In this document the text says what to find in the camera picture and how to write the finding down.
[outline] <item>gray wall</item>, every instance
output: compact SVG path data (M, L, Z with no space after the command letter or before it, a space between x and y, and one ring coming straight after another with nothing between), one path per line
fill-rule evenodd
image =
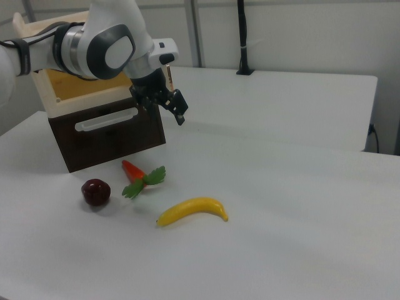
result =
M14 11L24 12L20 1L0 0L0 3L0 24L11 18ZM33 18L42 20L86 10L90 0L30 0L30 3ZM137 3L152 37L172 37L177 42L181 58L176 65L199 66L201 58L202 66L207 68L238 67L236 0L137 0ZM371 121L379 134L381 152L394 154L400 120L400 1L245 0L245 3L247 40L249 44L261 40L248 49L252 68L378 77ZM10 27L10 24L0 26L2 39L9 37ZM19 78L18 84L23 90L18 90L9 107L0 111L0 134L42 109L31 80ZM367 151L375 151L373 137L367 141Z

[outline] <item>green leaves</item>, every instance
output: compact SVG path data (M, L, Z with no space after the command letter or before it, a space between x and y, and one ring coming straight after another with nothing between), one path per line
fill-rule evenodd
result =
M165 167L161 166L155 169L148 175L144 175L143 179L136 178L135 181L126 186L122 191L122 195L125 198L135 198L144 189L145 186L154 186L159 183L163 183L165 179L166 171Z
M164 182L165 179L165 167L161 166L151 172L149 175L143 176L143 181L148 186L154 186L156 184Z
M124 190L122 191L122 195L125 196L125 198L135 198L142 189L144 188L144 183L142 179L136 179L134 183L126 186Z

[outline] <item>toy banana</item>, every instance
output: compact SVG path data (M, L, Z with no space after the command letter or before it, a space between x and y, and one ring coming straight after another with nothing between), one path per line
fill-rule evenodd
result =
M228 220L228 215L225 212L224 206L219 201L213 198L199 197L186 200L167 209L158 218L157 225L166 226L189 214L198 212L216 214L225 222Z

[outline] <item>drawer handle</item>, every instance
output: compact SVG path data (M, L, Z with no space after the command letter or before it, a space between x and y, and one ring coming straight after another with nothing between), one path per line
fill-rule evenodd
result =
M76 131L92 131L95 129L103 128L120 122L132 119L138 114L138 109L135 107L125 109L123 111L113 112L101 117L86 120L75 124Z

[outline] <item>dark red apple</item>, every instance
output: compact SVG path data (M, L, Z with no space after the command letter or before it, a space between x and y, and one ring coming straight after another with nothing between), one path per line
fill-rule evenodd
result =
M91 206L102 206L108 203L111 188L100 179L90 179L81 188L86 203Z

